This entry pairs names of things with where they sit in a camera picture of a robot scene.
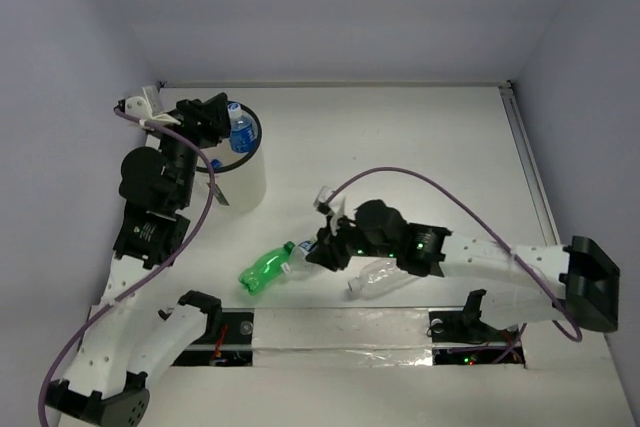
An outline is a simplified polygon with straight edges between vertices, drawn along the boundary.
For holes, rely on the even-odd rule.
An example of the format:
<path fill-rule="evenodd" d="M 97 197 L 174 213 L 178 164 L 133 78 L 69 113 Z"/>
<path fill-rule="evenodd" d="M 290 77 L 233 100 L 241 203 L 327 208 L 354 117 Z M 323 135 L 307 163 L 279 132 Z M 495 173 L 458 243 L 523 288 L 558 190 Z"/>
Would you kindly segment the green-white label clear bottle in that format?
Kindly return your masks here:
<path fill-rule="evenodd" d="M 321 272 L 320 265 L 306 259 L 314 243 L 314 240 L 306 240 L 297 244 L 282 263 L 281 269 L 288 280 L 306 280 Z"/>

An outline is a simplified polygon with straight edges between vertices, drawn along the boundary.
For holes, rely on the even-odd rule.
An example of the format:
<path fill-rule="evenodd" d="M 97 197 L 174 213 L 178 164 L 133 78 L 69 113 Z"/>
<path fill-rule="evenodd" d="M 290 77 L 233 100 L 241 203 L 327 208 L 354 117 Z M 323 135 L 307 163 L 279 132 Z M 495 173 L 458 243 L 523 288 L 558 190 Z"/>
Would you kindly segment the blue-label bottle white cap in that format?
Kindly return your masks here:
<path fill-rule="evenodd" d="M 244 112 L 239 103 L 230 103 L 227 107 L 231 131 L 229 142 L 235 153 L 246 154 L 252 151 L 256 133 L 251 118 Z"/>

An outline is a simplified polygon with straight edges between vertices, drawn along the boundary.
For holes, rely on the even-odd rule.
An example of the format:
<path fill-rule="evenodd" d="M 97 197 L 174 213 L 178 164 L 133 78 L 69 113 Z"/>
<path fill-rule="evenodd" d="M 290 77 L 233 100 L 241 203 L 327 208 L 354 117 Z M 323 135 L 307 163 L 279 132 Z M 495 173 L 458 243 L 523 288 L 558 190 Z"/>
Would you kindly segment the green plastic bottle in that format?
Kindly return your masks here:
<path fill-rule="evenodd" d="M 282 266 L 288 261 L 294 247 L 295 244 L 289 241 L 260 256 L 239 275 L 241 287 L 251 296 L 262 293 L 284 274 Z"/>

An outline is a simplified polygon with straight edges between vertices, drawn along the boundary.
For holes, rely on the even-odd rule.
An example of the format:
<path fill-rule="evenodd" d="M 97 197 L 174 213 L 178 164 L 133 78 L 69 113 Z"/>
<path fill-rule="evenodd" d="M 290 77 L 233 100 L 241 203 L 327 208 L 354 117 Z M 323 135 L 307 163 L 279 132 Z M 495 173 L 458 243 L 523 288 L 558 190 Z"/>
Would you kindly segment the small Pepsi-label bottle blue cap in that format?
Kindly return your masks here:
<path fill-rule="evenodd" d="M 211 164 L 212 168 L 213 168 L 215 171 L 218 171 L 218 170 L 220 170 L 220 169 L 223 167 L 222 162 L 221 162 L 221 161 L 219 161 L 218 159 L 213 159 L 213 160 L 210 162 L 210 164 Z"/>

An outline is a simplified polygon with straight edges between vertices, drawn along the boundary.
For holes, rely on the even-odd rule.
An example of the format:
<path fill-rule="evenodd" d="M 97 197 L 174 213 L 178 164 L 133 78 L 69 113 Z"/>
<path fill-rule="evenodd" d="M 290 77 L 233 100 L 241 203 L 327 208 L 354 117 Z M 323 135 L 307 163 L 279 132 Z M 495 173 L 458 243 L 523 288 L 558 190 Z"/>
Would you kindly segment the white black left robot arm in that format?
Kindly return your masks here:
<path fill-rule="evenodd" d="M 120 166 L 123 220 L 109 277 L 95 310 L 62 348 L 42 382 L 37 415 L 47 410 L 92 426 L 137 426 L 151 387 L 184 349 L 215 339 L 222 328 L 218 298 L 189 290 L 167 311 L 149 303 L 165 272 L 198 235 L 214 202 L 208 191 L 196 222 L 191 203 L 200 164 L 215 171 L 204 151 L 229 137 L 228 96 L 181 100 L 157 112 L 141 98 L 120 101 L 115 114 L 158 139 L 130 151 Z"/>

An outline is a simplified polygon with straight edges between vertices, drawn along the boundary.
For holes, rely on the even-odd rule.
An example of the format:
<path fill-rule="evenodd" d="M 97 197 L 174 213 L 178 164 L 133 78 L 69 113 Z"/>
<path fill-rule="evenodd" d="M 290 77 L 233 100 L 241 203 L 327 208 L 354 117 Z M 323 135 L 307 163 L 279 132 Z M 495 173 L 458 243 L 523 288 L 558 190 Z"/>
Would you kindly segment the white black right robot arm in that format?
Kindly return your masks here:
<path fill-rule="evenodd" d="M 509 247 L 408 222 L 380 199 L 361 204 L 353 218 L 326 201 L 314 207 L 326 225 L 307 259 L 330 271 L 343 270 L 361 256 L 391 261 L 413 277 L 508 285 L 506 293 L 487 292 L 461 313 L 460 326 L 470 338 L 514 324 L 561 319 L 592 332 L 618 329 L 620 269 L 588 237 L 575 236 L 567 245 Z"/>

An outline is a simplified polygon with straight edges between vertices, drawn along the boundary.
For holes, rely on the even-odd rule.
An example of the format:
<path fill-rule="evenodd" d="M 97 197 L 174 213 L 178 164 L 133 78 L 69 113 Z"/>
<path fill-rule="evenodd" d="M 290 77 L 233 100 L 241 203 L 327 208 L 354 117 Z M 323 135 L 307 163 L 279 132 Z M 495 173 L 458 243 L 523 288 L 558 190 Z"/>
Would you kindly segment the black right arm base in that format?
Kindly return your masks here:
<path fill-rule="evenodd" d="M 471 291 L 463 307 L 429 311 L 426 336 L 436 366 L 525 365 L 522 327 L 498 330 L 481 320 L 485 289 Z"/>

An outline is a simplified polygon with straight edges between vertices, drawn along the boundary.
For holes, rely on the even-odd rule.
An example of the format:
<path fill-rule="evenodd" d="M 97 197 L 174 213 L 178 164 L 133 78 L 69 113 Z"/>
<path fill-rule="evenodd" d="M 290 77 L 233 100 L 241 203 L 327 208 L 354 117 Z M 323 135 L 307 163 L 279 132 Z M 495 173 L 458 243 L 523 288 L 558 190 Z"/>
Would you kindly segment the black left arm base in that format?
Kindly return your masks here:
<path fill-rule="evenodd" d="M 206 334 L 188 346 L 175 367 L 249 367 L 253 365 L 253 310 L 224 310 L 217 334 Z"/>

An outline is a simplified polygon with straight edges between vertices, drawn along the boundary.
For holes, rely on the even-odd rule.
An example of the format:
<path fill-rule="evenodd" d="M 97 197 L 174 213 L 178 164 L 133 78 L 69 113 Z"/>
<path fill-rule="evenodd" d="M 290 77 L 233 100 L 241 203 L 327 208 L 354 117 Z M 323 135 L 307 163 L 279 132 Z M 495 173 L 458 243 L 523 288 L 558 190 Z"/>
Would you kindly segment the white bin with black rim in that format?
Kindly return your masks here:
<path fill-rule="evenodd" d="M 233 152 L 228 138 L 216 147 L 205 149 L 204 154 L 210 161 L 218 159 L 223 164 L 215 174 L 214 198 L 217 203 L 226 210 L 246 213 L 255 209 L 264 199 L 266 172 L 261 123 L 251 109 L 239 104 L 253 122 L 256 140 L 252 151 L 246 154 Z"/>

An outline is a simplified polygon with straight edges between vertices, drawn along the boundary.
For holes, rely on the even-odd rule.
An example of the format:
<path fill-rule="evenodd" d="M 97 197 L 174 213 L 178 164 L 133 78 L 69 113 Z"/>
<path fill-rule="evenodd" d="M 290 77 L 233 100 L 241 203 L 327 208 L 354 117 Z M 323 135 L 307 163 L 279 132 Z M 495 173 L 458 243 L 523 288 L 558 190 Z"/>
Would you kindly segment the clear unlabelled plastic bottle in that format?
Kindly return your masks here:
<path fill-rule="evenodd" d="M 347 283 L 352 298 L 375 299 L 394 292 L 418 280 L 417 276 L 400 269 L 393 258 L 378 259 L 363 267 Z"/>

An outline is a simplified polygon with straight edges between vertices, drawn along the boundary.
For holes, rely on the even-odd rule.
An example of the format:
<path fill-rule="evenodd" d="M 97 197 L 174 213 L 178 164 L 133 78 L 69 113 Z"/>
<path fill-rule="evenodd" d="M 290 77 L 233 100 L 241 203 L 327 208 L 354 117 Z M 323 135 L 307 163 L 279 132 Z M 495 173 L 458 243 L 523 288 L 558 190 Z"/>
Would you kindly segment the aluminium rail on right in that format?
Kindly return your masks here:
<path fill-rule="evenodd" d="M 547 245 L 561 244 L 561 236 L 517 103 L 514 86 L 508 81 L 501 84 L 498 90 L 544 242 Z"/>

